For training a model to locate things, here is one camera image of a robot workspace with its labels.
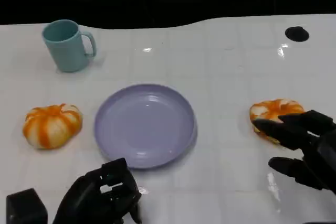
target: pumpkin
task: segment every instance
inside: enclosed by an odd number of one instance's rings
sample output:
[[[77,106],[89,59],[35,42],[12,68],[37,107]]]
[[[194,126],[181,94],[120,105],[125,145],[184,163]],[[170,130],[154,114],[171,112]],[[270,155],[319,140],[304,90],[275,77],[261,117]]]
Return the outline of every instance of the pumpkin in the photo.
[[[82,127],[82,114],[70,104],[31,109],[23,134],[35,148],[52,149],[64,145]]]
[[[253,106],[250,108],[250,120],[253,121],[255,119],[269,119],[282,123],[278,116],[303,112],[304,109],[298,102],[287,99],[277,99],[274,101],[265,101],[253,104]],[[254,127],[254,131],[261,137],[268,139],[275,144],[279,144],[279,141],[267,136],[256,127]]]

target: teal mug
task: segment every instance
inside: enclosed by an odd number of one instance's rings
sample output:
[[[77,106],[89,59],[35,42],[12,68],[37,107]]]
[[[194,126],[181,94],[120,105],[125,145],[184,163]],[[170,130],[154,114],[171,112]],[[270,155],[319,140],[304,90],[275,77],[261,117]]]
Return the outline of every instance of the teal mug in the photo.
[[[93,53],[85,52],[81,36],[90,39]],[[96,42],[92,34],[80,31],[78,24],[72,20],[61,19],[50,23],[44,28],[42,37],[62,72],[81,70],[89,64],[90,58],[96,56]]]

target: purple plate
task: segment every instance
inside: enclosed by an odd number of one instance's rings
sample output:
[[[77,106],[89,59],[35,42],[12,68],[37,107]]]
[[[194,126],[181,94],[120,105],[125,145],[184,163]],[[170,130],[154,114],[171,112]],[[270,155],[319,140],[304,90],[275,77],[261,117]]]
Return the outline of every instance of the purple plate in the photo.
[[[110,160],[125,157],[131,168],[152,168],[180,156],[197,138],[196,118],[175,90],[154,84],[122,89],[99,108],[94,135]]]

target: white table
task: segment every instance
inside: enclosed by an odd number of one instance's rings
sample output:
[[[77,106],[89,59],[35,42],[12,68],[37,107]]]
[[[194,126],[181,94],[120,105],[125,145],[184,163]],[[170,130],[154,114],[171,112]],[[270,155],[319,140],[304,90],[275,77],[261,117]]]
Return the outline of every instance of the white table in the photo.
[[[302,25],[310,39],[284,33]],[[134,83],[175,88],[199,123],[195,148],[155,171],[134,172],[145,193],[144,224],[303,223],[336,220],[336,197],[298,185],[268,167],[276,148],[251,129],[248,109],[290,98],[336,119],[336,15],[218,18],[166,29],[93,33],[98,55],[84,71],[56,70],[42,39],[45,25],[0,26],[0,213],[5,196],[34,187],[49,223],[75,179],[105,162],[93,137],[99,105]],[[35,106],[72,103],[82,131],[64,148],[36,151],[22,136]],[[132,223],[126,217],[126,223]]]

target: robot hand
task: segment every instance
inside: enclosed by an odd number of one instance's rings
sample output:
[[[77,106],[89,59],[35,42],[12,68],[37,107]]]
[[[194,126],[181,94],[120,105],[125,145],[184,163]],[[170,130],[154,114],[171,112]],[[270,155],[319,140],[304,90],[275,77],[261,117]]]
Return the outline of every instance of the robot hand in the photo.
[[[102,186],[110,190],[101,191]],[[79,177],[65,194],[54,224],[121,224],[128,212],[141,223],[141,194],[124,158]],[[47,223],[47,210],[34,189],[7,196],[7,223]]]
[[[279,116],[283,123],[257,119],[253,125],[291,150],[301,149],[302,160],[273,157],[269,166],[295,181],[336,194],[336,124],[314,110]]]

